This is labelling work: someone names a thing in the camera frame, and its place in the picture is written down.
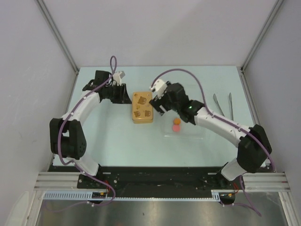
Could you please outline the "silver tin lid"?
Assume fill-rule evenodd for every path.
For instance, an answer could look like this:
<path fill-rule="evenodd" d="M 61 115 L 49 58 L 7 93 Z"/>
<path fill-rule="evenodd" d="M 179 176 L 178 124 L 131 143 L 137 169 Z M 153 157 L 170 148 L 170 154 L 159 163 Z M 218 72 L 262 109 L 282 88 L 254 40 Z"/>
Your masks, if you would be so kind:
<path fill-rule="evenodd" d="M 153 117 L 151 92 L 134 92 L 132 96 L 132 117 L 150 118 Z"/>

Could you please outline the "metal tongs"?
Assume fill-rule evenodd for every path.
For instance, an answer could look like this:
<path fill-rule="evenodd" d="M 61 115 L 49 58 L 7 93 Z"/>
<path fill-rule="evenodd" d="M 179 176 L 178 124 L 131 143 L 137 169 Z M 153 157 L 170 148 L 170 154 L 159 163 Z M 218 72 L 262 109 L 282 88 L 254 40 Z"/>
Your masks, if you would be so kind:
<path fill-rule="evenodd" d="M 221 107 L 221 105 L 219 103 L 219 100 L 217 98 L 217 95 L 215 93 L 213 94 L 213 101 L 214 101 L 215 105 L 217 106 L 217 109 L 219 110 L 220 114 L 222 116 L 225 116 L 225 113 L 222 110 L 222 107 Z M 230 119 L 233 121 L 234 120 L 234 109 L 233 109 L 233 100 L 232 100 L 232 93 L 231 92 L 227 95 L 227 100 L 223 104 L 223 106 L 227 106 Z"/>

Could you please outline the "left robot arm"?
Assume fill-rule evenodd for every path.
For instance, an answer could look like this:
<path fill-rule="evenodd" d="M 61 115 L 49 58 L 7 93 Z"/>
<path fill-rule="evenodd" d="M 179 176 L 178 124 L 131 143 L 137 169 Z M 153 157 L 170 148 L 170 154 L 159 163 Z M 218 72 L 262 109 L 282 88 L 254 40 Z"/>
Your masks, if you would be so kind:
<path fill-rule="evenodd" d="M 99 164 L 86 153 L 87 141 L 83 124 L 102 100 L 113 104 L 131 104 L 126 84 L 122 83 L 123 71 L 95 72 L 95 78 L 82 89 L 80 100 L 73 109 L 61 118 L 53 118 L 49 123 L 51 152 L 58 155 L 63 165 L 73 163 L 83 174 L 88 174 L 87 182 L 93 188 L 103 185 L 104 177 L 98 173 Z"/>

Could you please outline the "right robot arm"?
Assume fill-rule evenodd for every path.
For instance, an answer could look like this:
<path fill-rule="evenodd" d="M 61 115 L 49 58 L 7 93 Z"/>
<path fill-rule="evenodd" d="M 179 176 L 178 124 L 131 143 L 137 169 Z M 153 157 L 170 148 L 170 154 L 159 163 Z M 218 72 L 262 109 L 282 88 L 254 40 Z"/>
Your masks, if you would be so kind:
<path fill-rule="evenodd" d="M 238 149 L 237 157 L 226 163 L 217 177 L 220 188 L 228 189 L 240 175 L 257 173 L 271 154 L 272 149 L 262 126 L 244 126 L 215 114 L 206 109 L 204 103 L 190 100 L 179 83 L 158 80 L 150 90 L 155 94 L 150 104 L 160 115 L 175 111 L 183 122 L 208 129 Z"/>

